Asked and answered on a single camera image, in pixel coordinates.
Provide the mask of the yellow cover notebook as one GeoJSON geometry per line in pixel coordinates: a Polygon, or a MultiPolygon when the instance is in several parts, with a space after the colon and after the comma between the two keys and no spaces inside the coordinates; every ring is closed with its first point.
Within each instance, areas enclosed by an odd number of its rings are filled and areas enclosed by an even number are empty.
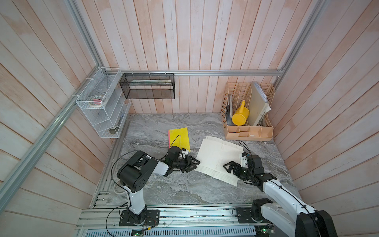
{"type": "Polygon", "coordinates": [[[168,131],[168,142],[169,148],[176,146],[180,149],[185,149],[190,152],[188,128],[184,127],[180,129],[170,129],[168,131]]]}

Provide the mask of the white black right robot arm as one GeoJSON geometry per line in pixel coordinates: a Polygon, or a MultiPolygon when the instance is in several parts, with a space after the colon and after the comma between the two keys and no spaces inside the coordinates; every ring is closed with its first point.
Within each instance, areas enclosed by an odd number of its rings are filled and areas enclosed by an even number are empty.
{"type": "Polygon", "coordinates": [[[258,187],[267,198],[254,200],[250,208],[235,208],[232,213],[240,224],[271,223],[289,237],[337,236],[329,213],[314,209],[288,191],[275,176],[265,172],[259,156],[246,158],[246,167],[236,162],[223,167],[244,183],[258,187]]]}

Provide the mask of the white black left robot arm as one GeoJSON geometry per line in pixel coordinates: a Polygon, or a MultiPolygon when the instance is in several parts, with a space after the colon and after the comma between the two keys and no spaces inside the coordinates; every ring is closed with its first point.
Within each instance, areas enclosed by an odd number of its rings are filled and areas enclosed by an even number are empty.
{"type": "Polygon", "coordinates": [[[156,159],[143,151],[133,151],[132,157],[121,166],[116,176],[129,195],[128,215],[141,223],[146,216],[147,205],[143,188],[152,174],[167,177],[173,172],[188,173],[201,164],[190,156],[188,150],[172,146],[166,154],[156,159]]]}

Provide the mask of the open white lined notebook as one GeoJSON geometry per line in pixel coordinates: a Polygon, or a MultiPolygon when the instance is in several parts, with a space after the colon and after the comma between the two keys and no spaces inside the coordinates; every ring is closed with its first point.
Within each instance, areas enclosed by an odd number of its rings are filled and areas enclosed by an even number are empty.
{"type": "Polygon", "coordinates": [[[220,138],[207,136],[203,139],[196,159],[200,161],[195,169],[233,186],[237,185],[238,178],[228,173],[224,165],[235,162],[241,165],[243,147],[220,138]]]}

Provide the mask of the yellow plastic watering can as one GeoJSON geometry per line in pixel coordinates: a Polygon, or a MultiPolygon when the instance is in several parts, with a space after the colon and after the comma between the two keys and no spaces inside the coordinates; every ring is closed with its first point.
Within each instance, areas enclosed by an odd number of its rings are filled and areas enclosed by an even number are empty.
{"type": "Polygon", "coordinates": [[[250,115],[249,109],[245,106],[245,100],[232,116],[232,122],[237,126],[243,126],[250,115]]]}

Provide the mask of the grey book in organizer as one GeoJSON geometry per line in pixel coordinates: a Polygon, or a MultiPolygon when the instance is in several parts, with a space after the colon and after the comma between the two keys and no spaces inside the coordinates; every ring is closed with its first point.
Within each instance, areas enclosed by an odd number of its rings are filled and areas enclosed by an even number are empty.
{"type": "Polygon", "coordinates": [[[232,117],[233,117],[233,96],[230,94],[228,95],[227,106],[226,106],[227,125],[234,125],[234,123],[232,122],[232,117]]]}

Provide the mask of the beige plastic desk organizer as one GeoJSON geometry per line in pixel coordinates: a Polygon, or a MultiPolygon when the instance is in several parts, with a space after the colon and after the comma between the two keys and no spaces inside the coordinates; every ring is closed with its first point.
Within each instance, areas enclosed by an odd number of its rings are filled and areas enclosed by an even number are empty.
{"type": "MultiPolygon", "coordinates": [[[[221,117],[223,120],[224,134],[227,140],[242,141],[269,141],[273,138],[273,126],[268,118],[268,112],[258,123],[258,126],[250,126],[248,121],[243,126],[227,125],[226,106],[228,95],[233,96],[233,115],[245,100],[245,106],[249,107],[251,97],[251,83],[227,83],[222,107],[221,117]]],[[[275,95],[275,89],[272,84],[259,84],[269,100],[269,109],[275,95]]]]}

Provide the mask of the beige folder in organizer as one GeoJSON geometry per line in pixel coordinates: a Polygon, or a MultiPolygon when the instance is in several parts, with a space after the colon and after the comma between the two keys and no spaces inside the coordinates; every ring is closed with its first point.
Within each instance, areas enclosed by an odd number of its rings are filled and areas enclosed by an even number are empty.
{"type": "Polygon", "coordinates": [[[269,100],[262,87],[257,82],[251,83],[251,97],[249,102],[249,117],[247,119],[250,126],[258,126],[264,115],[270,111],[269,100]]]}

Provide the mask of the tape roll on shelf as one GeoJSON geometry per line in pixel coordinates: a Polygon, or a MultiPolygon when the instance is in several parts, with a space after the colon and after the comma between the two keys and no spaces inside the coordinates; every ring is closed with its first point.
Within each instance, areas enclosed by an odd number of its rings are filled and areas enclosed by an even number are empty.
{"type": "Polygon", "coordinates": [[[101,108],[106,106],[108,102],[108,98],[104,94],[98,94],[94,95],[93,97],[89,98],[88,104],[92,108],[101,108]]]}

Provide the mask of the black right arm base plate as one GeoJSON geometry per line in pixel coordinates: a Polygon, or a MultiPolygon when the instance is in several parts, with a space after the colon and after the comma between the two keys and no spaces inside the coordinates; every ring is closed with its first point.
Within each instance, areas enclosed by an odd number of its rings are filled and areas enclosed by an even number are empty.
{"type": "Polygon", "coordinates": [[[254,208],[237,207],[235,210],[240,224],[263,223],[265,221],[260,211],[254,208]]]}

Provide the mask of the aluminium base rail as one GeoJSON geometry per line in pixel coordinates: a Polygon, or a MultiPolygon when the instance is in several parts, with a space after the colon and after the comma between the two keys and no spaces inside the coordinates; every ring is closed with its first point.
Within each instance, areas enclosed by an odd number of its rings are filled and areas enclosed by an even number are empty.
{"type": "Polygon", "coordinates": [[[153,237],[153,236],[255,236],[279,229],[273,224],[240,224],[232,211],[248,204],[155,205],[160,210],[156,226],[120,226],[126,207],[96,208],[82,211],[75,237],[153,237]]]}

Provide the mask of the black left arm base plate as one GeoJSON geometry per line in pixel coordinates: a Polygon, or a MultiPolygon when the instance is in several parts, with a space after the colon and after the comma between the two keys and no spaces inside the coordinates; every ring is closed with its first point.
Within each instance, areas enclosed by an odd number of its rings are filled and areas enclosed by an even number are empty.
{"type": "Polygon", "coordinates": [[[151,209],[143,210],[140,214],[135,214],[132,211],[124,210],[121,213],[119,221],[120,226],[156,226],[159,224],[160,210],[151,209]]]}

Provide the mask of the black mesh wall basket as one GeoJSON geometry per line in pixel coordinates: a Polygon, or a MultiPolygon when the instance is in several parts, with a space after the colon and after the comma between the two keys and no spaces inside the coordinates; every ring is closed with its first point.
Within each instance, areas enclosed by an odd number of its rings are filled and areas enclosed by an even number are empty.
{"type": "Polygon", "coordinates": [[[175,99],[174,74],[124,73],[119,85],[126,99],[175,99]]]}

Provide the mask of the horizontal aluminium wall rail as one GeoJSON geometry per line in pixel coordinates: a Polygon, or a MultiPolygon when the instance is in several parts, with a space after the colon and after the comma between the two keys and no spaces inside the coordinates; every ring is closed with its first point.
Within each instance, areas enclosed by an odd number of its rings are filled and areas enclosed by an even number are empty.
{"type": "Polygon", "coordinates": [[[131,74],[174,74],[181,77],[226,77],[226,76],[258,76],[258,77],[279,77],[282,76],[283,70],[120,70],[121,73],[131,74]]]}

